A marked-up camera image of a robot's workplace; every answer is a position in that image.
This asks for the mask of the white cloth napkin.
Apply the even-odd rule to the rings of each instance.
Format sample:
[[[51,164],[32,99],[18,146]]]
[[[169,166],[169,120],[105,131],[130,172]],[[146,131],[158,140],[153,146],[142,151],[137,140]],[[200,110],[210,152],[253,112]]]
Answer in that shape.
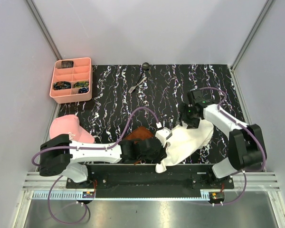
[[[167,167],[184,161],[196,150],[206,146],[213,136],[214,125],[207,120],[201,120],[197,129],[188,129],[187,127],[186,123],[182,123],[172,129],[172,135],[167,140],[167,157],[156,164],[155,171],[157,173],[163,173]]]

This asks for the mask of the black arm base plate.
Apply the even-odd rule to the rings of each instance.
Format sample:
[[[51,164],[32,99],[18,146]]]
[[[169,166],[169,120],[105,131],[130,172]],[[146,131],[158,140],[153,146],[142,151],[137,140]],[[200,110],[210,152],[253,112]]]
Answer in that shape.
[[[202,198],[202,191],[232,190],[227,176],[216,179],[210,164],[181,164],[156,173],[153,164],[88,165],[88,180],[75,183],[67,179],[68,189],[96,188],[98,199],[181,199]]]

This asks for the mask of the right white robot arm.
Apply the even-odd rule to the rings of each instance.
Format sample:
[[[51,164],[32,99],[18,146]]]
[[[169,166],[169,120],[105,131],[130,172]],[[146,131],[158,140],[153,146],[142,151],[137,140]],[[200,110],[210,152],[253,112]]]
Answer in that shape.
[[[262,130],[259,125],[249,125],[238,120],[221,108],[220,103],[206,99],[203,89],[190,90],[187,93],[188,104],[179,108],[180,121],[187,129],[204,130],[205,124],[217,127],[228,138],[228,156],[214,164],[206,183],[217,188],[223,178],[241,171],[262,171],[267,154]]]

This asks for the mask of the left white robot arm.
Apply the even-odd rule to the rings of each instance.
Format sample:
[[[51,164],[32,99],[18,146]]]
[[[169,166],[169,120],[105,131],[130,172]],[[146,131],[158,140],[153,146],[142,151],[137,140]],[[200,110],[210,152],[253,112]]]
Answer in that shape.
[[[166,147],[169,134],[140,140],[121,140],[113,144],[83,143],[72,141],[61,134],[40,147],[39,174],[43,177],[65,176],[82,188],[93,183],[84,162],[106,162],[111,164],[134,164],[137,161],[160,163],[167,157]]]

